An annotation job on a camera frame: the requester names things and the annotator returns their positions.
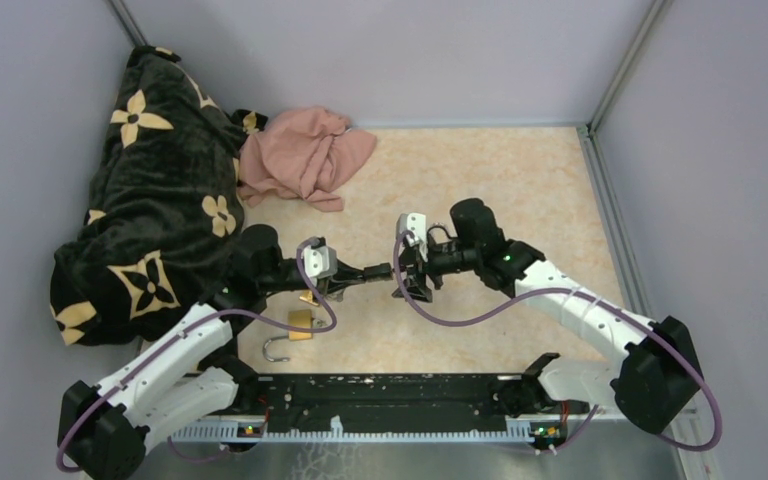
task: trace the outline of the gold padlock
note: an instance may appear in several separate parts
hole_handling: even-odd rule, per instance
[[[313,310],[305,309],[305,310],[294,310],[290,312],[287,315],[287,324],[293,327],[299,327],[304,328],[307,330],[310,330],[313,328]],[[298,341],[298,340],[310,340],[313,338],[313,333],[311,332],[293,332],[288,331],[286,335],[281,335],[278,337],[272,337],[268,338],[266,342],[263,344],[263,358],[265,358],[269,362],[289,362],[290,357],[273,357],[269,355],[269,345],[276,341],[276,340],[290,340],[290,341]]]
[[[306,328],[310,330],[313,328],[313,311],[310,309],[294,310],[287,315],[287,323],[291,327]],[[313,338],[313,334],[310,332],[293,332],[290,331],[290,341],[296,340],[310,340]]]

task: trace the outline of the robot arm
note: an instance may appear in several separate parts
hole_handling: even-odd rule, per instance
[[[693,343],[681,322],[668,317],[657,323],[604,300],[534,247],[506,239],[493,212],[479,199],[461,201],[450,213],[458,235],[439,244],[425,229],[424,215],[410,213],[399,219],[397,234],[406,247],[399,267],[407,274],[412,300],[430,302],[427,280],[439,289],[444,275],[465,271],[511,298],[540,290],[544,294],[525,298],[523,303],[554,317],[606,359],[586,362],[544,355],[529,369],[538,382],[533,386],[538,390],[536,398],[547,403],[579,400],[616,406],[641,429],[660,433],[699,390],[684,368],[646,334],[649,330],[665,339],[699,371]],[[401,289],[393,295],[401,297]],[[617,311],[643,329],[622,321]]]
[[[265,413],[257,404],[258,376],[236,355],[217,355],[266,308],[266,297],[308,288],[296,259],[282,259],[277,233],[254,225],[225,279],[227,286],[196,304],[140,356],[93,387],[77,382],[63,396],[58,445],[94,479],[130,476],[145,455],[193,421],[234,405]],[[346,285],[391,278],[389,264],[352,268],[319,239],[301,252],[304,275],[329,295]],[[340,279],[330,283],[333,277]],[[219,316],[219,309],[246,309],[247,316]],[[315,331],[326,331],[327,327]],[[212,364],[197,377],[182,377],[205,358]],[[64,470],[69,467],[61,465]]]

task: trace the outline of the white wall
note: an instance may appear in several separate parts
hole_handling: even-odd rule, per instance
[[[673,4],[598,138],[649,298],[722,402],[724,478],[768,478],[768,2]]]
[[[60,478],[64,390],[134,352],[67,349],[48,308],[52,253],[83,220],[129,50],[102,1],[0,0],[0,479]]]
[[[650,0],[127,0],[227,110],[365,126],[582,124]]]

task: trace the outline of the pink cloth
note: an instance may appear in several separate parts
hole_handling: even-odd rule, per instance
[[[377,141],[369,132],[348,128],[347,117],[322,107],[278,115],[243,145],[240,197],[255,206],[275,192],[323,212],[343,210],[343,199],[332,192],[360,170]]]

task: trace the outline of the black blanket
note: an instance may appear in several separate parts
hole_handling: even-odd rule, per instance
[[[131,54],[76,241],[54,254],[67,344],[155,340],[217,287],[244,213],[237,159],[266,118],[226,115],[174,53]]]

